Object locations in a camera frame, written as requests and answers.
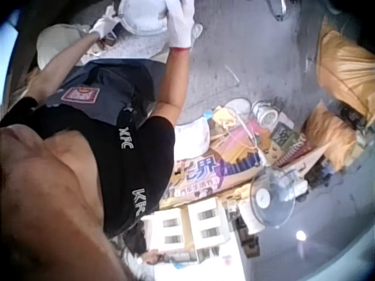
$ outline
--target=person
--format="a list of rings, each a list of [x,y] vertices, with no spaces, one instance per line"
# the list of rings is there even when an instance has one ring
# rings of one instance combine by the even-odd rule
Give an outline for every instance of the person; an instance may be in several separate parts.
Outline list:
[[[157,207],[189,78],[194,1],[166,4],[171,50],[159,91],[148,60],[72,72],[116,24],[104,17],[1,120],[1,255],[13,280],[132,280],[108,239]]]
[[[134,227],[123,232],[118,239],[121,239],[125,248],[134,258],[137,259],[138,264],[144,263],[147,265],[156,265],[162,260],[163,253],[157,249],[148,249],[145,238],[145,223],[140,220]]]

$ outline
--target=black t-shirt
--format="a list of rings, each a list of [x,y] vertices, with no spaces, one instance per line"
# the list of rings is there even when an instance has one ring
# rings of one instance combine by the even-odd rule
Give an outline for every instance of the black t-shirt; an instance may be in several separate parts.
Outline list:
[[[126,114],[119,115],[126,119]],[[153,212],[173,169],[175,131],[165,118],[153,116],[139,128],[113,126],[89,118],[69,105],[38,108],[33,98],[21,99],[0,127],[24,124],[46,139],[65,130],[79,131],[90,144],[100,177],[104,232],[114,237]]]

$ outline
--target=navy apron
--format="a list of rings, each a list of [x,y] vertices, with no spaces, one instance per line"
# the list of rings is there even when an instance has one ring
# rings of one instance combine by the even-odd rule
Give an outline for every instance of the navy apron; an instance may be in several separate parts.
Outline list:
[[[48,107],[70,105],[90,118],[116,125],[123,108],[133,108],[138,128],[152,111],[165,64],[147,59],[98,59],[77,67]]]

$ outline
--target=glove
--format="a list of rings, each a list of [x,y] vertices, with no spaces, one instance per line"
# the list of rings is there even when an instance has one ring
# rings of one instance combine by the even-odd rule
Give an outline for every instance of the glove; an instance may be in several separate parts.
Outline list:
[[[169,47],[190,48],[194,0],[165,0],[168,9]]]
[[[94,27],[89,31],[99,33],[100,39],[105,37],[110,33],[115,25],[120,21],[118,17],[113,17],[114,10],[112,6],[108,6],[105,14],[100,18],[94,25]]]

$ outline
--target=hand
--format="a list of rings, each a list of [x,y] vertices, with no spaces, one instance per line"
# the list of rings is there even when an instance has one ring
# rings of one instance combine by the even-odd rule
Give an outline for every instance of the hand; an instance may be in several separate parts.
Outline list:
[[[168,9],[169,47],[190,48],[194,0],[165,0]]]
[[[143,253],[141,255],[141,258],[147,265],[156,265],[159,262],[161,256],[162,254],[160,254],[158,250],[154,249]]]
[[[118,17],[113,17],[113,14],[113,6],[108,6],[103,17],[95,23],[94,27],[90,30],[89,33],[99,33],[100,39],[105,37],[108,33],[110,33],[113,30],[115,25],[120,21]]]

